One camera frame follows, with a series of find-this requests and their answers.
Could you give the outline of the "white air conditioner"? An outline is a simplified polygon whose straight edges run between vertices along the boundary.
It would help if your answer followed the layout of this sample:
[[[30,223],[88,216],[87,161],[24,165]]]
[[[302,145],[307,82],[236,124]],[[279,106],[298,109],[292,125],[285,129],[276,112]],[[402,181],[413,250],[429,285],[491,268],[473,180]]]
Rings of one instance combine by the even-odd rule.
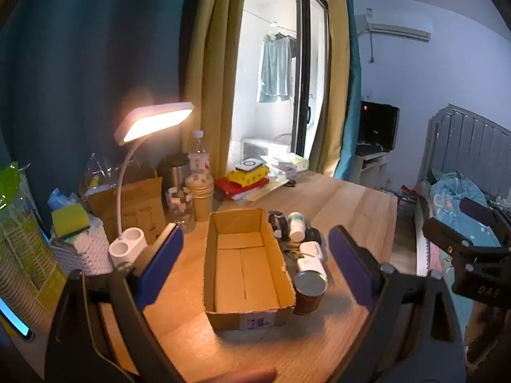
[[[359,35],[375,33],[429,41],[433,32],[429,17],[406,11],[373,11],[371,15],[356,15],[355,21]]]

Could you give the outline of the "hanging grey towel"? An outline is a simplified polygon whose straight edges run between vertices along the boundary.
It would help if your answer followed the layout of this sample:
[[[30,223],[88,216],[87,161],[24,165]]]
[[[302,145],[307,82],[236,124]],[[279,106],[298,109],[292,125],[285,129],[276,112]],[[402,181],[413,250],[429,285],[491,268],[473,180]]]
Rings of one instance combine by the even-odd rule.
[[[292,59],[292,44],[288,36],[264,36],[257,89],[259,103],[290,100],[293,95]]]

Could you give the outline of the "red book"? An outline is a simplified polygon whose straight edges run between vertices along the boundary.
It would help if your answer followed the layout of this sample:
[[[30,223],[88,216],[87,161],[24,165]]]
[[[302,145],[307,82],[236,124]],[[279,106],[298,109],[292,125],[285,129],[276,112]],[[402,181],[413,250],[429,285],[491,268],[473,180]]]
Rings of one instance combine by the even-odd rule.
[[[262,180],[250,184],[248,186],[241,186],[240,184],[229,181],[226,177],[218,178],[214,181],[215,190],[221,193],[228,199],[237,200],[246,192],[254,189],[259,189],[269,183],[269,179],[264,177]]]

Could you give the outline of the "brown metal tin can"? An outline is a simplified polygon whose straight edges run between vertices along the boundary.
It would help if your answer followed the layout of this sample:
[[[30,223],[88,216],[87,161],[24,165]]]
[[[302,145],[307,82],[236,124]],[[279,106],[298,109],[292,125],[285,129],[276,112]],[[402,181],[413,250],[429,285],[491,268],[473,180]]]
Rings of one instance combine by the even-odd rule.
[[[318,309],[327,289],[326,276],[316,271],[298,272],[293,278],[296,315],[308,315]]]

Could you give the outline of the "white small jar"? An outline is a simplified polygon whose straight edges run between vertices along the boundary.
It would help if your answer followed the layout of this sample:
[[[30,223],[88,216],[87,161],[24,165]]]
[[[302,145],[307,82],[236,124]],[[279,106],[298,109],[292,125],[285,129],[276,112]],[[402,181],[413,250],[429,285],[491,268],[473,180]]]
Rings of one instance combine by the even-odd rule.
[[[327,274],[323,263],[316,257],[306,255],[296,261],[299,272],[318,272],[323,278],[327,278]]]

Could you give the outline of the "yellow tissue pack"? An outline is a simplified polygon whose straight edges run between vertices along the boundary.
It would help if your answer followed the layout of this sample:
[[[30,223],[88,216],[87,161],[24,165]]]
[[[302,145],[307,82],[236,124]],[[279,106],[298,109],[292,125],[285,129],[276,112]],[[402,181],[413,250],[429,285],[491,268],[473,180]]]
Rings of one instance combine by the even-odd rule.
[[[261,165],[251,171],[242,171],[240,169],[234,169],[227,174],[227,179],[240,185],[241,187],[248,187],[252,184],[260,182],[269,174],[269,167]]]

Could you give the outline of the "white power bank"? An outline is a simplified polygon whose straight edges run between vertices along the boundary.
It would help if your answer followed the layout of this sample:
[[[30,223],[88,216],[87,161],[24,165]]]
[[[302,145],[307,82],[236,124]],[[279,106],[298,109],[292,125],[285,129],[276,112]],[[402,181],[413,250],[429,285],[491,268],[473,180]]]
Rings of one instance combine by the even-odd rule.
[[[263,160],[258,158],[250,158],[240,162],[236,165],[235,169],[243,172],[251,172],[261,166],[263,166]]]

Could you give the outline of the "blue patterned blanket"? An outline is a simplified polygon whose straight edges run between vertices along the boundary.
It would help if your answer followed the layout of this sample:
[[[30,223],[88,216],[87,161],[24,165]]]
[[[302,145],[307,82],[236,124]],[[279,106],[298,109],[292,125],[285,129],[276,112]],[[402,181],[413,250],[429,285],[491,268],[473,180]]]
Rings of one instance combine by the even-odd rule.
[[[432,175],[436,180],[428,186],[430,214],[470,239],[474,245],[499,247],[500,243],[490,227],[470,218],[460,209],[461,200],[465,198],[484,207],[488,206],[477,185],[458,172],[442,173],[434,170]]]

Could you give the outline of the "white desk lamp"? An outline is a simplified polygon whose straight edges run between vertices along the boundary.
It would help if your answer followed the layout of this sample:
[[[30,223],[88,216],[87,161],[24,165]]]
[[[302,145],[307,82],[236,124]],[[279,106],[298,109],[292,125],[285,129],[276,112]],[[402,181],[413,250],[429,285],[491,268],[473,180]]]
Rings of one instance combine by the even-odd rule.
[[[190,102],[177,102],[153,106],[140,106],[132,109],[123,118],[114,138],[119,145],[128,145],[130,150],[119,169],[117,182],[116,214],[118,237],[108,248],[113,265],[118,267],[133,263],[148,247],[144,232],[138,227],[122,230],[121,192],[127,184],[157,178],[157,172],[145,162],[134,160],[135,152],[149,139],[149,136],[177,126],[194,111]]]

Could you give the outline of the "patterned glass jar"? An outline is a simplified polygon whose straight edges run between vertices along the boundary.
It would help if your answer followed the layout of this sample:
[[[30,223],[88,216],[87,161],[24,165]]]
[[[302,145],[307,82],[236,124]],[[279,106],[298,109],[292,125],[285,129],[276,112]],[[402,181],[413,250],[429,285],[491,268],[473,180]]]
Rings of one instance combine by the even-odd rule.
[[[178,225],[184,233],[193,231],[196,220],[191,190],[186,187],[171,187],[165,192],[165,200],[170,221]]]

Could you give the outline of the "black car key fob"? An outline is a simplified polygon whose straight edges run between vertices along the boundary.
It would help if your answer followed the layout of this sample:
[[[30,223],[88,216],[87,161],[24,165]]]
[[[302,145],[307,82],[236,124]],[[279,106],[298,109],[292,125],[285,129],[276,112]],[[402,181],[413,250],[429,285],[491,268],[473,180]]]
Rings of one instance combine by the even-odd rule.
[[[322,244],[321,233],[315,227],[308,227],[305,231],[304,242],[316,242],[317,244]]]

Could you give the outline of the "green snack bag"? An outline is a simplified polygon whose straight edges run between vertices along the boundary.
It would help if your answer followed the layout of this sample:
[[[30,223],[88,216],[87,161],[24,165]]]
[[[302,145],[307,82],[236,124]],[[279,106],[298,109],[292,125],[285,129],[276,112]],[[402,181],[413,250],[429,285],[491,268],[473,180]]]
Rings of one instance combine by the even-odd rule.
[[[42,234],[18,163],[1,168],[1,299],[32,331],[48,333],[66,275]]]

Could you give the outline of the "brown lamp carton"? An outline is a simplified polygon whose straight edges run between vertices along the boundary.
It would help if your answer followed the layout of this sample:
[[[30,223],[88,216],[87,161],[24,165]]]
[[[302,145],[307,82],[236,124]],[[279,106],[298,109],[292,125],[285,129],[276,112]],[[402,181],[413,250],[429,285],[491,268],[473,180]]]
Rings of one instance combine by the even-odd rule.
[[[150,178],[122,187],[122,230],[140,228],[152,245],[167,225],[162,205],[162,178]],[[92,214],[102,220],[107,239],[118,237],[116,214],[117,189],[107,189],[88,196]]]

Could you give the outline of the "cardboard box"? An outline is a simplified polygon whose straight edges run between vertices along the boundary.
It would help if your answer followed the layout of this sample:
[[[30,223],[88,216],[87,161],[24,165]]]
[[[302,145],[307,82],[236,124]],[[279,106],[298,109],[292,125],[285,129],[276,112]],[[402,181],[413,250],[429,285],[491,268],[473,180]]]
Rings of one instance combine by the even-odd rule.
[[[203,308],[212,328],[245,331],[287,323],[295,291],[266,212],[240,208],[210,215]]]

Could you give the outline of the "white pill bottle teal label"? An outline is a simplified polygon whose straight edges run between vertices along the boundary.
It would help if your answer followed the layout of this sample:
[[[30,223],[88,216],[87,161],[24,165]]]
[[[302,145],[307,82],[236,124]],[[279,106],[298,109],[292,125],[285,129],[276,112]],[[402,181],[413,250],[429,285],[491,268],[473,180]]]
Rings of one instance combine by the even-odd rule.
[[[294,243],[301,243],[306,236],[307,222],[300,212],[292,212],[287,216],[288,236]]]

